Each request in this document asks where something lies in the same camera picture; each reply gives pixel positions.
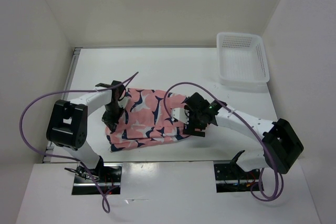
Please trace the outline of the pink shark print shorts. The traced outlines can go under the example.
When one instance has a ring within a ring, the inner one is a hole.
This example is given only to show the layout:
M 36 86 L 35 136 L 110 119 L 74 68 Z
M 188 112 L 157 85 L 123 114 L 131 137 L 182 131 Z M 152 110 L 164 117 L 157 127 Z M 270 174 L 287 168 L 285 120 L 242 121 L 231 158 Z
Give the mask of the pink shark print shorts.
M 189 136 L 184 124 L 174 122 L 163 105 L 165 91 L 128 88 L 129 102 L 114 131 L 105 129 L 111 152 L 173 144 Z

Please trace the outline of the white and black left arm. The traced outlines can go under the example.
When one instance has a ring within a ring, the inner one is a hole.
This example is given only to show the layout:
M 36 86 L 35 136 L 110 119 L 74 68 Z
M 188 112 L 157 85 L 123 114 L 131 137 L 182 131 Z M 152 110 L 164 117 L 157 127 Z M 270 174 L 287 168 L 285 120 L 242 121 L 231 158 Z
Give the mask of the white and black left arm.
M 93 182 L 108 175 L 103 158 L 87 142 L 88 117 L 101 107 L 105 108 L 102 122 L 114 132 L 125 111 L 128 98 L 126 87 L 120 81 L 99 83 L 94 92 L 86 93 L 70 101 L 55 102 L 47 127 L 47 140 L 65 149 L 73 158 L 82 161 L 77 174 L 84 174 Z

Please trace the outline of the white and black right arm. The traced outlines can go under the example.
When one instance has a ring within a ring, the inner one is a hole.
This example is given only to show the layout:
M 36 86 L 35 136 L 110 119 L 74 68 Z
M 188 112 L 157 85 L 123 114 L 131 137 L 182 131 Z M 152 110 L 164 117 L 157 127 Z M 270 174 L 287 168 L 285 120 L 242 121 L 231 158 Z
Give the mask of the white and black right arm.
M 225 127 L 238 132 L 261 145 L 254 151 L 239 151 L 232 159 L 230 172 L 235 178 L 243 178 L 249 171 L 272 168 L 286 174 L 304 150 L 291 124 L 285 119 L 264 120 L 238 111 L 225 102 L 205 100 L 194 93 L 185 100 L 183 108 L 173 109 L 173 119 L 184 124 L 183 133 L 205 136 L 209 125 Z

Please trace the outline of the white plastic basket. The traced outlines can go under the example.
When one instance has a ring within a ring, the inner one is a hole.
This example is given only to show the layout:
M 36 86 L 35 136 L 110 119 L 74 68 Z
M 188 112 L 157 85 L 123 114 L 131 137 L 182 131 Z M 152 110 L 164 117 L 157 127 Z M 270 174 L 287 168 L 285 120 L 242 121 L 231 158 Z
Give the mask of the white plastic basket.
M 263 85 L 270 80 L 263 39 L 254 34 L 221 32 L 216 36 L 221 84 Z

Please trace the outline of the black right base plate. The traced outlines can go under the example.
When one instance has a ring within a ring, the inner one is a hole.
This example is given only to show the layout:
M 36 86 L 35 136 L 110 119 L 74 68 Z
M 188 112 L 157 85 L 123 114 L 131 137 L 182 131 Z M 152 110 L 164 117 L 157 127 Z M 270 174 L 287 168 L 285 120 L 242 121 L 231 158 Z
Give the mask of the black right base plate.
M 260 191 L 259 169 L 245 172 L 230 161 L 218 161 L 214 162 L 214 174 L 218 193 Z

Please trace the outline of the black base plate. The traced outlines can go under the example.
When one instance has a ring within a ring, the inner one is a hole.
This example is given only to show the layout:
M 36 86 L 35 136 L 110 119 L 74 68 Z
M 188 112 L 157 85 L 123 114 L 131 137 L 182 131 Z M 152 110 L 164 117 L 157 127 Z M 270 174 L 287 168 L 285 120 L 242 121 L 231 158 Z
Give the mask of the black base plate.
M 105 163 L 104 167 L 107 170 L 107 174 L 103 175 L 102 178 L 98 178 L 97 175 L 93 174 L 95 181 L 104 194 L 119 195 L 121 190 L 122 164 Z M 66 168 L 66 170 L 75 174 L 71 192 L 72 195 L 81 196 L 100 194 L 89 174 L 83 167 L 78 166 L 76 169 Z
M 218 161 L 214 162 L 214 174 L 218 193 L 260 191 L 259 169 L 245 172 L 230 161 Z

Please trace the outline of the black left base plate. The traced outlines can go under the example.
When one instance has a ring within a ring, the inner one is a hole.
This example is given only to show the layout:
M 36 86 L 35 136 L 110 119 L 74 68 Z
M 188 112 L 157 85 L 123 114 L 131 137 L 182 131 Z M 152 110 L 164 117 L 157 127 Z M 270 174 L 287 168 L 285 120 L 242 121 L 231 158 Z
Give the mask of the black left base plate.
M 104 194 L 119 195 L 121 190 L 122 164 L 105 163 L 104 167 L 107 170 L 107 174 L 103 175 L 102 178 L 98 178 L 97 175 L 93 174 L 95 181 Z M 71 192 L 72 195 L 81 196 L 100 194 L 89 174 L 83 167 L 78 166 L 76 169 L 66 168 L 66 170 L 75 174 Z

